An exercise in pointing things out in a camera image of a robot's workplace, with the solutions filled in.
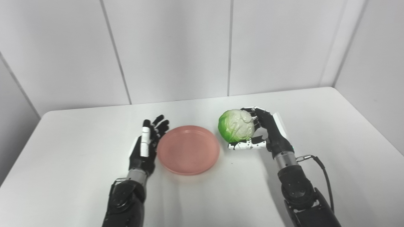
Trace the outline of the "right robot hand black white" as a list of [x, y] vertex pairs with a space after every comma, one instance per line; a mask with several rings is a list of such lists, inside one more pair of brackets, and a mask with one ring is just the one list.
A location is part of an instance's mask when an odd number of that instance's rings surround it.
[[274, 115], [270, 112], [261, 109], [260, 107], [247, 107], [241, 108], [242, 111], [247, 112], [254, 123], [254, 132], [259, 128], [264, 128], [267, 131], [267, 138], [263, 136], [256, 136], [240, 141], [228, 143], [228, 149], [230, 150], [253, 150], [266, 148], [267, 151], [272, 153], [272, 157], [284, 153], [295, 153], [293, 146], [287, 140], [287, 138], [281, 133]]

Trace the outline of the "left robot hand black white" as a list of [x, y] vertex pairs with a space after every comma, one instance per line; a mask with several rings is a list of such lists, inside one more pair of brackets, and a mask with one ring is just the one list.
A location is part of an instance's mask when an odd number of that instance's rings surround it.
[[159, 115], [153, 122], [148, 119], [143, 121], [141, 135], [129, 157], [129, 170], [142, 170], [148, 177], [153, 174], [157, 146], [169, 130], [169, 124], [164, 115]]

